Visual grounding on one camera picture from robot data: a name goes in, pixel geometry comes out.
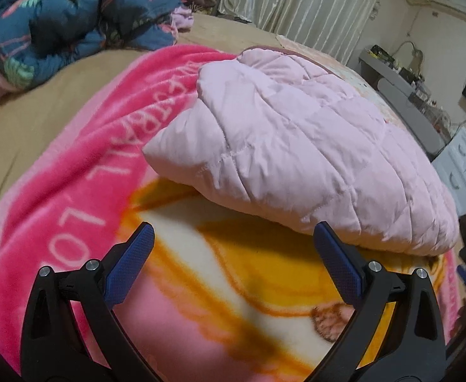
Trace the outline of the pink quilted jacket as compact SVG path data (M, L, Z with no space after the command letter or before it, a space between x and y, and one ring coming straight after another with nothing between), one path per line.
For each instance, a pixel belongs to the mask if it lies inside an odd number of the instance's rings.
M295 53L251 48L199 69L198 97L143 148L211 202L359 247L434 256L456 206L419 144L375 103Z

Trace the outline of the white drawer chest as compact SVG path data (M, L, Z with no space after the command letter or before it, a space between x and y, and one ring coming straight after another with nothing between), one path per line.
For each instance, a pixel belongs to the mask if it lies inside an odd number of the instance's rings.
M460 128L432 165L452 195L456 213L466 214L466 128Z

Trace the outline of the pink cartoon fleece blanket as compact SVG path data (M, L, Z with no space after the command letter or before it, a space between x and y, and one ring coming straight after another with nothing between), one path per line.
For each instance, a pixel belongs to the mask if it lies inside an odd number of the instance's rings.
M0 360L21 375L22 325L37 272L103 259L138 226L154 248L113 311L154 381L311 381L354 308L314 245L163 178L144 146L194 105L199 69L239 54L173 46L136 60L75 115L0 201ZM387 271L425 269L445 345L458 311L453 248L434 256L344 242ZM361 361L375 360L387 304Z

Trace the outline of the grey curved desk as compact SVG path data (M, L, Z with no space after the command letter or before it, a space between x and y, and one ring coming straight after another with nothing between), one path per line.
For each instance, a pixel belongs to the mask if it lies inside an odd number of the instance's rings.
M361 76L386 101L411 132L430 160L445 147L445 142L432 123L418 109L415 89L395 70L364 49L358 56Z

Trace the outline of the peach kitty blanket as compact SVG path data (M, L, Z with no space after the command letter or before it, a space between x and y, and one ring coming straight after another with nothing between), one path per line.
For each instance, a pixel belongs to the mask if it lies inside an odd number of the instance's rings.
M306 56L318 63L321 67L327 68L331 72L335 73L342 80L352 85L362 97L365 97L367 100L374 103L388 122L393 123L401 129L406 129L403 121L391 109L389 104L357 72L346 67L327 53L322 53L308 46L304 46L286 38L283 35L277 35L276 38L283 48Z

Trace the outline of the tan bed sheet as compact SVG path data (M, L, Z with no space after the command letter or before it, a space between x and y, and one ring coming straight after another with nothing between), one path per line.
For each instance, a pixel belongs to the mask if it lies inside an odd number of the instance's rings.
M252 46L281 47L272 33L222 18L195 15L179 44L239 54ZM93 95L142 52L103 51L66 67L33 91L0 99L0 201Z

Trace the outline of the striped beige curtain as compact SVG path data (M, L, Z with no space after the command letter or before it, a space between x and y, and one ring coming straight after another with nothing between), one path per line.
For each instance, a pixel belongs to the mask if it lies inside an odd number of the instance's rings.
M327 53L352 55L377 0L222 0L220 11Z

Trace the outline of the navy floral comforter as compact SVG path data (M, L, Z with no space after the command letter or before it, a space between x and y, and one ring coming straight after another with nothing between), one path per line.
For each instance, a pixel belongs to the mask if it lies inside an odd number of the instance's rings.
M181 0L0 0L0 97L106 48L171 46L192 25Z

